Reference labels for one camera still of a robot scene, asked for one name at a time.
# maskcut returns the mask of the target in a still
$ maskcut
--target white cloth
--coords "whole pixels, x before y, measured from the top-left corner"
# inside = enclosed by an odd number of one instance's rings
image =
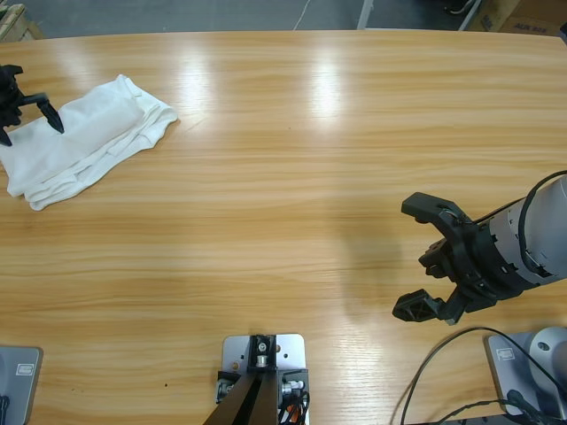
[[[63,105],[59,116],[63,135],[40,118],[11,131],[11,147],[0,146],[8,192],[23,194],[36,211],[74,197],[124,159],[153,148],[177,120],[171,106],[124,75]]]

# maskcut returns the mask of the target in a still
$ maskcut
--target bolt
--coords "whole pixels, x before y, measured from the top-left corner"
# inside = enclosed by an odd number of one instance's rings
[[[268,356],[258,356],[256,367],[266,367],[268,365]]]
[[[303,390],[304,388],[305,383],[303,381],[289,381],[282,384],[282,393],[288,396],[293,390]]]

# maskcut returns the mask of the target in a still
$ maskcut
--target gray robot arm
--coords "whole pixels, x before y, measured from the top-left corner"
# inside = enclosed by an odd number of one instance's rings
[[[551,174],[524,199],[472,220],[455,203],[415,193],[403,213],[431,223],[445,237],[419,259],[426,274],[456,283],[447,301],[425,290],[398,299],[393,315],[404,321],[437,318],[455,324],[471,313],[567,277],[567,171]]]

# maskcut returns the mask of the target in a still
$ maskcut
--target wooden table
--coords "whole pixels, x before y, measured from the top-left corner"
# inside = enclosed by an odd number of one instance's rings
[[[74,199],[33,212],[0,197],[1,342],[45,352],[32,423],[199,424],[225,336],[299,332],[312,423],[386,424],[456,330],[567,324],[565,284],[452,328],[391,315],[401,294],[454,287],[424,275],[417,258],[439,234],[402,215],[403,199],[429,192],[478,217],[565,168],[559,39],[120,35],[6,44],[0,57],[57,107],[124,73],[180,116]],[[468,334],[431,363],[409,422],[495,396],[482,341]]]

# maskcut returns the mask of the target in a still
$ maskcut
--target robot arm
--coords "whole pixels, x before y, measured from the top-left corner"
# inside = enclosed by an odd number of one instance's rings
[[[445,302],[425,290],[398,299],[393,315],[404,321],[438,318],[455,324],[463,313],[567,277],[567,171],[551,174],[524,199],[472,220],[456,204],[415,193],[401,211],[431,223],[445,237],[419,259],[426,274],[448,277],[456,288]]]
[[[0,66],[0,145],[12,146],[4,127],[20,124],[21,111],[19,108],[26,104],[37,104],[43,116],[47,118],[48,124],[59,133],[65,132],[58,112],[51,106],[50,99],[45,93],[24,96],[19,90],[16,75],[23,72],[21,66]]]

